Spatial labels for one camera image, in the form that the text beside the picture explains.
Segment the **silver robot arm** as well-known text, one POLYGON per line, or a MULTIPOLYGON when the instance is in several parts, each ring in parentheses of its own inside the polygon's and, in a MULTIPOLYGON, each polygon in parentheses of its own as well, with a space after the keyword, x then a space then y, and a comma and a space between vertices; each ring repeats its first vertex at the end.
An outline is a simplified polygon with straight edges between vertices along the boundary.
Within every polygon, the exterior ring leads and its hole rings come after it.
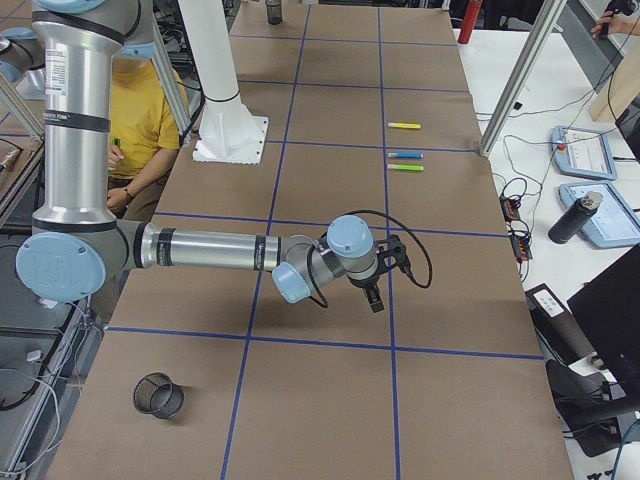
POLYGON ((38 1, 45 46, 46 198, 19 249, 20 280, 60 302, 93 296, 107 311, 115 277, 152 265, 264 270, 283 297, 323 304, 340 277, 383 307, 383 254, 359 215, 334 220, 318 240, 180 232, 151 219, 181 138, 153 56, 148 1, 38 1))

